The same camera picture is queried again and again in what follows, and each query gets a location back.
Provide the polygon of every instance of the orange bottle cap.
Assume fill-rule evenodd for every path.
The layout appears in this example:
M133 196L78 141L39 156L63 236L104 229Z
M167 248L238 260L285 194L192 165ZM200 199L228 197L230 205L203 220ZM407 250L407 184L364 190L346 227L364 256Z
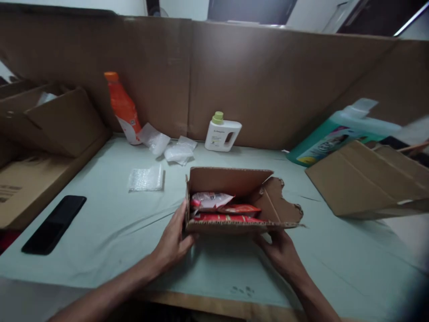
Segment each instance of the orange bottle cap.
M108 81L118 81L119 80L119 76L118 76L117 72L105 72L104 77Z

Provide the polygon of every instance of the wooden table edge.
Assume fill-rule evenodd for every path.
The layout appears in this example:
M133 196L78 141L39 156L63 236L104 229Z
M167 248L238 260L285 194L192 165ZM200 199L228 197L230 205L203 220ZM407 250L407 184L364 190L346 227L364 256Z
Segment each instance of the wooden table edge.
M179 306L212 314L224 315L252 321L306 321L300 310L283 308L275 305L264 305L252 302L225 300L216 297L204 297L193 294L164 291L142 291L135 295L138 300ZM343 322L359 320L341 318Z

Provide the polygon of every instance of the forearm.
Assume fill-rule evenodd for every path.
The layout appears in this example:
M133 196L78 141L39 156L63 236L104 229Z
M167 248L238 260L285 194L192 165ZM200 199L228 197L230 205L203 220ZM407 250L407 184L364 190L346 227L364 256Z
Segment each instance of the forearm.
M309 322L341 322L338 314L306 271L285 278L301 302Z
M118 305L153 281L163 270L162 265L149 255L121 275L64 308L49 321L103 321Z

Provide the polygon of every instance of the plastic bottle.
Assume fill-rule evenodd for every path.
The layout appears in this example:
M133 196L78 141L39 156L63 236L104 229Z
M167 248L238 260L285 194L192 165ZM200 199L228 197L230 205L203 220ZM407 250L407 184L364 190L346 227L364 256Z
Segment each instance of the plastic bottle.
M240 130L241 123L225 121L223 113L216 112L210 121L204 146L207 150L228 152L231 150Z
M287 158L309 167L353 140L380 141L402 127L366 117L377 101L361 98L353 105L332 114L322 125L298 144Z
M138 133L142 128L137 117L135 104L119 82L118 73L105 72L104 77L108 81L110 104L112 105L119 124L121 124L126 139L130 144L135 145L142 143L138 137Z

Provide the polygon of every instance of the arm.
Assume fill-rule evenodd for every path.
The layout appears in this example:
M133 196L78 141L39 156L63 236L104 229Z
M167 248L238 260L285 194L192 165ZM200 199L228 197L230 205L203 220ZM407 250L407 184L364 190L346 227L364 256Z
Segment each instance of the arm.
M261 235L255 243L265 252L274 268L291 285L310 322L341 322L332 306L312 281L299 259L294 243L287 233L270 232L269 244Z
M53 316L50 322L104 321L121 303L179 262L195 243L197 236L182 240L186 201L172 216L155 250L129 270L90 291Z

